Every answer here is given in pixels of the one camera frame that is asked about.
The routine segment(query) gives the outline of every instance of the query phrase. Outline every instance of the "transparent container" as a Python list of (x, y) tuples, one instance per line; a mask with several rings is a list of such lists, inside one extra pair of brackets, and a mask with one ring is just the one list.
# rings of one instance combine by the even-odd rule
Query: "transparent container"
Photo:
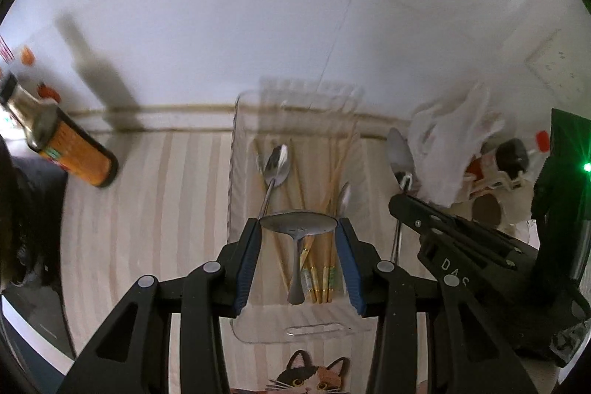
[[(282, 143), (290, 149), (290, 174), (274, 189), (267, 214), (305, 208), (336, 217), (336, 198), (341, 186), (349, 182), (351, 200), (341, 215), (350, 218), (360, 239), (369, 234), (368, 180), (354, 116), (361, 94), (343, 85), (323, 85), (316, 92), (306, 88), (305, 84), (272, 85), (239, 96), (230, 163), (228, 242), (236, 241), (246, 220), (258, 215), (266, 190), (259, 165), (265, 164), (273, 146)], [(342, 173), (333, 189), (335, 202), (324, 210), (323, 200), (345, 151)], [(331, 245), (329, 234), (316, 236), (308, 257), (311, 264), (305, 266), (315, 267), (319, 287), (325, 267), (331, 265)], [(307, 296), (299, 306), (288, 304), (278, 259), (282, 259), (286, 278), (291, 279), (293, 248), (290, 237), (263, 231), (248, 303), (232, 321), (238, 339), (246, 343), (299, 343), (375, 328), (374, 319), (362, 319), (350, 305), (338, 259), (331, 302), (312, 303)]]

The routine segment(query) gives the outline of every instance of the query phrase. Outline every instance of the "orange label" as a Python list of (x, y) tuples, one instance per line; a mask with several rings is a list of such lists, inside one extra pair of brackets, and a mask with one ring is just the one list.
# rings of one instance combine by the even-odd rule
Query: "orange label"
[(39, 154), (94, 186), (102, 184), (111, 168), (107, 156), (63, 121)]

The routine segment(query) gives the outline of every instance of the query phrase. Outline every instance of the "blue gripper pad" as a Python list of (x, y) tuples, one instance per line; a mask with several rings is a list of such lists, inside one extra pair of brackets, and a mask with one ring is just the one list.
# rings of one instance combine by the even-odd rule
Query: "blue gripper pad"
[(349, 244), (349, 240), (345, 235), (345, 229), (342, 224), (342, 219), (339, 220), (335, 231), (336, 250), (339, 254), (339, 261), (345, 276), (345, 283), (347, 284), (347, 292), (349, 293), (349, 301), (351, 305), (357, 310), (357, 314), (362, 315), (365, 312), (366, 304), (362, 296), (361, 273), (355, 262), (353, 251)]

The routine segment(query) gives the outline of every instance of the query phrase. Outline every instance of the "cat face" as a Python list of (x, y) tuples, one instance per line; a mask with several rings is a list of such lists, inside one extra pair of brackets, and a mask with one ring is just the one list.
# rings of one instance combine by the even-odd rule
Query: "cat face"
[(306, 351), (296, 351), (277, 380), (271, 381), (267, 392), (281, 394), (338, 393), (343, 383), (342, 375), (348, 359), (341, 357), (328, 367), (314, 366)]

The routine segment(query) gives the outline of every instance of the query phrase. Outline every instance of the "spoon handle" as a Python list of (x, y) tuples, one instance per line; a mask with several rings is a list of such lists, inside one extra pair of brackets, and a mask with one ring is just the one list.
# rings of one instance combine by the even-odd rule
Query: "spoon handle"
[[(406, 194), (410, 186), (413, 182), (412, 177), (409, 174), (405, 174), (403, 177), (403, 193)], [(390, 254), (390, 260), (394, 263), (395, 266), (398, 266), (398, 262), (400, 261), (400, 246), (402, 244), (402, 230), (403, 223), (400, 220), (396, 220), (396, 232), (394, 233), (394, 244), (392, 244), (392, 253)]]
[(262, 201), (261, 212), (259, 212), (258, 219), (263, 217), (265, 215), (265, 211), (267, 211), (267, 206), (269, 205), (269, 200), (271, 199), (271, 191), (273, 190), (273, 187), (275, 187), (275, 179), (274, 178), (271, 179), (271, 182), (269, 183), (269, 187), (267, 188), (267, 193), (265, 194), (265, 200)]
[(287, 296), (287, 301), (290, 304), (302, 304), (305, 300), (304, 290), (301, 288), (301, 277), (300, 277), (300, 251), (301, 251), (302, 239), (295, 242), (294, 245), (294, 263), (293, 263), (293, 274), (291, 276), (290, 293)]

